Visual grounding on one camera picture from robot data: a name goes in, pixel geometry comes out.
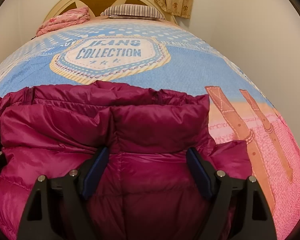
maroon down jacket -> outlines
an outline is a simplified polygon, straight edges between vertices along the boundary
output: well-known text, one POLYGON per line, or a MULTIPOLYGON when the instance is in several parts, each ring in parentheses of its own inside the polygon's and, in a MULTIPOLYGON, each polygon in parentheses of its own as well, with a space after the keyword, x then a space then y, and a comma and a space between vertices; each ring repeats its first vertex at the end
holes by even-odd
POLYGON ((215 144, 208 112, 208 95, 110 82, 24 88, 0 98, 8 161, 0 174, 0 229, 16 239, 39 175, 64 176, 107 146, 109 164, 87 206, 103 239, 192 239, 209 203, 199 195, 185 151, 196 147, 231 177, 252 172, 245 141, 215 144))

pillow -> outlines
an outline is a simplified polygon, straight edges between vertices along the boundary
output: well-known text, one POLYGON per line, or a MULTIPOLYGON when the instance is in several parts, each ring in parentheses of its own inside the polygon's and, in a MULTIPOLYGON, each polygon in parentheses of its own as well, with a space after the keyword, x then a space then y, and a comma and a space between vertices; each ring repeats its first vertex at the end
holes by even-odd
POLYGON ((135 17, 149 17, 160 20, 165 20, 165 17, 154 7, 139 4, 121 4, 110 6, 101 16, 135 16, 135 17))

silver screw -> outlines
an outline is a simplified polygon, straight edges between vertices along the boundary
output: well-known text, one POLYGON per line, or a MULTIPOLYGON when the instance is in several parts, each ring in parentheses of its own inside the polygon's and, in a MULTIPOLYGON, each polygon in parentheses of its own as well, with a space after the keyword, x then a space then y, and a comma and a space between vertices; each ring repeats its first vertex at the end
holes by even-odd
POLYGON ((43 182, 45 179, 46 179, 46 176, 44 176, 44 175, 40 175, 38 177, 38 181, 40 181, 40 182, 43 182))
POLYGON ((71 170, 69 172, 69 175, 72 176, 72 177, 77 176, 78 175, 78 171, 77 170, 71 170))
POLYGON ((252 182, 252 183, 254 183, 254 182, 257 181, 257 178, 255 176, 250 176, 249 177, 249 181, 252 182))
POLYGON ((224 171, 222 171, 222 170, 217 171, 217 176, 218 176, 218 177, 222 178, 222 177, 224 177, 225 175, 226 175, 226 173, 225 173, 224 171))

pink blanket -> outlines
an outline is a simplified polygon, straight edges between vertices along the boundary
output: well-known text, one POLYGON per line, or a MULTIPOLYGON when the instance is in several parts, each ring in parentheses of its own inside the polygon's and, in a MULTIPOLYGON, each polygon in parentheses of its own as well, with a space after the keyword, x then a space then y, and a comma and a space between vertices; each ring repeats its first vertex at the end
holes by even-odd
POLYGON ((81 7, 66 11, 64 14, 58 15, 45 21, 37 30, 36 36, 66 28, 68 26, 77 25, 90 20, 88 7, 81 7))

wall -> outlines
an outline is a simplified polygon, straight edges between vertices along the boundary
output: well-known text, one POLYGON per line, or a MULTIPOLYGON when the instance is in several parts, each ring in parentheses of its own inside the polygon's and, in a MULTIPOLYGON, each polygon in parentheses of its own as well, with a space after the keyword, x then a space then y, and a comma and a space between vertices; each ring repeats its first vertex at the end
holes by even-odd
POLYGON ((195 0, 190 32, 263 91, 300 146, 300 17, 288 0, 195 0))
POLYGON ((59 0, 5 0, 0 7, 0 63, 35 36, 59 0))

